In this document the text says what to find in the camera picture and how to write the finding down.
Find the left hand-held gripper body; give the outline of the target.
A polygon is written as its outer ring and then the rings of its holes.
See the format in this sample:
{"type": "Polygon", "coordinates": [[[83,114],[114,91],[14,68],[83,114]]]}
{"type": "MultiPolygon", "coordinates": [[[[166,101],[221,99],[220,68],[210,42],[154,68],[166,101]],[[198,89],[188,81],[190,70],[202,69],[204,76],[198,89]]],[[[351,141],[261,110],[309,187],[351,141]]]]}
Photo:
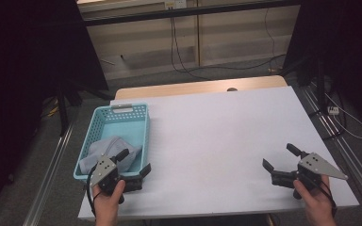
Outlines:
{"type": "Polygon", "coordinates": [[[124,180],[124,193],[141,190],[143,172],[140,171],[137,175],[134,176],[124,176],[119,173],[116,163],[117,159],[115,157],[108,158],[105,155],[102,156],[90,171],[90,188],[99,186],[102,194],[111,196],[116,185],[121,180],[124,180]]]}

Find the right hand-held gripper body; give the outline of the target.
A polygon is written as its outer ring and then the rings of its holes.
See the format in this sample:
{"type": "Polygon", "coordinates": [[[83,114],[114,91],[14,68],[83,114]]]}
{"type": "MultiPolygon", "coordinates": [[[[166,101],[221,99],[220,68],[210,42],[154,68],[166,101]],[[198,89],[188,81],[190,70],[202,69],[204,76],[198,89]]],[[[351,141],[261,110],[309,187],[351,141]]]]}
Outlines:
{"type": "Polygon", "coordinates": [[[299,180],[308,191],[312,191],[313,189],[321,190],[322,175],[340,180],[348,179],[345,173],[316,153],[304,153],[300,154],[300,157],[301,160],[294,171],[280,171],[271,167],[271,183],[274,186],[293,188],[293,197],[297,200],[300,200],[302,196],[293,184],[295,180],[299,180]]]}

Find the light blue tank top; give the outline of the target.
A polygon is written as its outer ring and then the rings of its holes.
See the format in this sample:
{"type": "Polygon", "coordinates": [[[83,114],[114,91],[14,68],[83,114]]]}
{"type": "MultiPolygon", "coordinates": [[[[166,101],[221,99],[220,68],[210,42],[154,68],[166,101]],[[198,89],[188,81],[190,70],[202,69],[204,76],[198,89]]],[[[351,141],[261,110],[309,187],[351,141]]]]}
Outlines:
{"type": "Polygon", "coordinates": [[[123,138],[117,136],[93,142],[89,147],[88,155],[79,161],[81,173],[88,174],[102,155],[113,157],[125,149],[129,151],[129,155],[117,163],[119,172],[126,172],[130,169],[137,155],[141,152],[142,147],[134,147],[123,138]]]}

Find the light blue plastic basket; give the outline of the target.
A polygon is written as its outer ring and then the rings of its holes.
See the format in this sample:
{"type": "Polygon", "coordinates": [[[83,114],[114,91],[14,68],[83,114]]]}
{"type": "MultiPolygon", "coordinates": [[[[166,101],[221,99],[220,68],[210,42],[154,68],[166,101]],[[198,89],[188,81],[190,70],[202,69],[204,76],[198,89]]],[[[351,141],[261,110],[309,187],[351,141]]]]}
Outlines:
{"type": "Polygon", "coordinates": [[[75,180],[85,182],[88,172],[80,168],[82,159],[89,155],[89,148],[93,142],[109,138],[120,137],[132,147],[141,147],[130,168],[121,170],[124,176],[137,175],[147,165],[149,143],[150,117],[147,104],[123,104],[97,107],[91,117],[77,163],[74,168],[75,180]]]}

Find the person's left hand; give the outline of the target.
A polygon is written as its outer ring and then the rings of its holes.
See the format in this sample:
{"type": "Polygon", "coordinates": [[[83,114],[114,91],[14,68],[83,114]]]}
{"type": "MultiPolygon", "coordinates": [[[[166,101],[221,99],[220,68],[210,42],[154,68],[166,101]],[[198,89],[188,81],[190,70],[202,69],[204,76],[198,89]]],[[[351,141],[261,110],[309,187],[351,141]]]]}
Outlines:
{"type": "Polygon", "coordinates": [[[111,196],[101,193],[99,186],[94,186],[92,194],[94,197],[95,226],[117,226],[119,199],[123,195],[125,181],[121,180],[115,187],[111,196]]]}

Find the person's right hand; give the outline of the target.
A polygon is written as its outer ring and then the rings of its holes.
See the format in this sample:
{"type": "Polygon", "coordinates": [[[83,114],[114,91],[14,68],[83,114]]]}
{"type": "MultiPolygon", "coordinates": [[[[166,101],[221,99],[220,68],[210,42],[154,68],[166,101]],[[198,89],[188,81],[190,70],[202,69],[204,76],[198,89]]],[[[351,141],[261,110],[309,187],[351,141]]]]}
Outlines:
{"type": "Polygon", "coordinates": [[[299,180],[293,182],[305,204],[305,215],[310,226],[337,226],[332,214],[332,203],[318,189],[308,191],[299,180]]]}

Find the white table cover board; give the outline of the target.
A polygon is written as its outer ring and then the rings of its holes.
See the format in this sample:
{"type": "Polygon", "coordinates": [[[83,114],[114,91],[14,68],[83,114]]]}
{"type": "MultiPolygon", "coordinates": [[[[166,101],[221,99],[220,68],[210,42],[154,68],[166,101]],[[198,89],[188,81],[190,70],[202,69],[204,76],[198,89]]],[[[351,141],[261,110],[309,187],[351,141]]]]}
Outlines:
{"type": "Polygon", "coordinates": [[[291,143],[334,161],[293,88],[145,98],[150,117],[142,189],[126,194],[122,219],[187,218],[303,208],[263,168],[296,170],[291,143]]]}

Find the black stand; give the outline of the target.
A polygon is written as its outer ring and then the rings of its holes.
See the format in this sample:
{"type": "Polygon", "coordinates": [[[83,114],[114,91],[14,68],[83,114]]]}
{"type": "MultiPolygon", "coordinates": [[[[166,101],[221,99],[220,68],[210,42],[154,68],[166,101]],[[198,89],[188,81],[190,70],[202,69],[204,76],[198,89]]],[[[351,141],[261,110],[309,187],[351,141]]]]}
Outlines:
{"type": "Polygon", "coordinates": [[[323,137],[322,140],[331,140],[341,135],[341,132],[332,124],[329,113],[327,111],[326,103],[326,91],[325,91],[325,74],[324,65],[321,58],[317,59],[317,73],[316,73],[316,97],[317,97],[317,109],[309,114],[309,117],[318,117],[323,123],[323,126],[328,133],[327,137],[323,137]]]}
{"type": "Polygon", "coordinates": [[[110,101],[112,96],[104,94],[104,92],[83,85],[82,83],[75,82],[72,79],[65,79],[58,82],[57,85],[57,100],[58,100],[58,110],[61,122],[61,131],[60,135],[63,137],[65,132],[70,127],[70,121],[67,114],[66,103],[69,103],[71,106],[81,106],[83,99],[81,98],[79,92],[86,91],[87,93],[98,97],[102,100],[110,101]]]}

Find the wooden table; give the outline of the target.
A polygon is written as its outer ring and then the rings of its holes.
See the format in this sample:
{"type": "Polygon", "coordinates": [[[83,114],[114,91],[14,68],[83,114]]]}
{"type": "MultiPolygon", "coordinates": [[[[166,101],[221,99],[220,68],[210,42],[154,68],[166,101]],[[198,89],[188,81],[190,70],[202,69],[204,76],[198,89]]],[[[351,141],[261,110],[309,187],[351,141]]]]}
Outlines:
{"type": "Polygon", "coordinates": [[[186,95],[195,93],[226,92],[229,88],[236,88],[238,90],[282,88],[286,87],[287,85],[288,84],[286,80],[280,75],[223,79],[215,81],[119,89],[115,94],[115,100],[186,95]]]}

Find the black curtain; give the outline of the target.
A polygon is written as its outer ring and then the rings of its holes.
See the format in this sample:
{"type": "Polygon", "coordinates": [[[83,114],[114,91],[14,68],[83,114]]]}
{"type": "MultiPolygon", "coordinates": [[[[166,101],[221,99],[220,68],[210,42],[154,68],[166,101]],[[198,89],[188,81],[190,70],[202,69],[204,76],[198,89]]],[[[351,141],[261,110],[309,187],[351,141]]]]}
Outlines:
{"type": "Polygon", "coordinates": [[[62,93],[75,104],[105,79],[77,0],[0,0],[0,192],[41,120],[62,93]]]}
{"type": "Polygon", "coordinates": [[[362,116],[362,0],[301,0],[284,71],[305,86],[318,69],[362,116]]]}

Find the black horizontal bar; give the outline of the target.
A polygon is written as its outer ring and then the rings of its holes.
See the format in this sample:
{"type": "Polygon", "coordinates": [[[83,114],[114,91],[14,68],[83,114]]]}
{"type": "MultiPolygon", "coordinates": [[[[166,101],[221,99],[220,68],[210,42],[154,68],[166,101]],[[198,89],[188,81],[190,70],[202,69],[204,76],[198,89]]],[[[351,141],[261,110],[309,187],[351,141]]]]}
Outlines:
{"type": "Polygon", "coordinates": [[[225,4],[195,8],[167,9],[154,12],[143,12],[130,15],[104,16],[85,19],[84,26],[97,26],[106,24],[123,24],[139,21],[150,21],[167,18],[177,18],[195,15],[206,15],[214,13],[225,13],[242,10],[253,10],[263,8],[280,8],[289,6],[299,6],[303,0],[257,0],[249,3],[225,4]]]}

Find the aluminium floor rail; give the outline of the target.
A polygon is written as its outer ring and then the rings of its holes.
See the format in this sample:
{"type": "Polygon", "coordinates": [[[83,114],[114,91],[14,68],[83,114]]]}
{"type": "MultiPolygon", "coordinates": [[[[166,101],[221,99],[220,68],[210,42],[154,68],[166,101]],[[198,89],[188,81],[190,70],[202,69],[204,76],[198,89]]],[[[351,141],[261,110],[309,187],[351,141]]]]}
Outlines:
{"type": "Polygon", "coordinates": [[[59,138],[58,145],[55,149],[53,157],[48,165],[48,169],[44,174],[40,188],[35,196],[31,207],[25,217],[23,226],[38,226],[44,206],[49,197],[52,185],[58,172],[58,166],[62,159],[63,153],[72,135],[73,127],[70,125],[59,138]]]}
{"type": "MultiPolygon", "coordinates": [[[[311,83],[308,87],[298,90],[302,93],[307,113],[313,113],[317,109],[316,85],[311,83]]],[[[353,187],[354,194],[362,203],[362,119],[338,93],[326,94],[326,103],[339,108],[338,115],[329,116],[341,135],[323,142],[337,165],[350,176],[348,184],[353,187]]],[[[310,119],[319,131],[321,139],[327,137],[328,133],[319,118],[314,116],[310,119]]]]}

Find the white wall socket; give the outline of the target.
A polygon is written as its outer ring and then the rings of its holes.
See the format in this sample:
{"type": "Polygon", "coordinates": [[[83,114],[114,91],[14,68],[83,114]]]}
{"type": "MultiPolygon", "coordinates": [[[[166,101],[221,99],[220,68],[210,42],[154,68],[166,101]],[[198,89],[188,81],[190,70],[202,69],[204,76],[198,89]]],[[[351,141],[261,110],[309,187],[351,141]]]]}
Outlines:
{"type": "Polygon", "coordinates": [[[187,7],[187,0],[165,0],[165,9],[180,9],[187,7]]]}

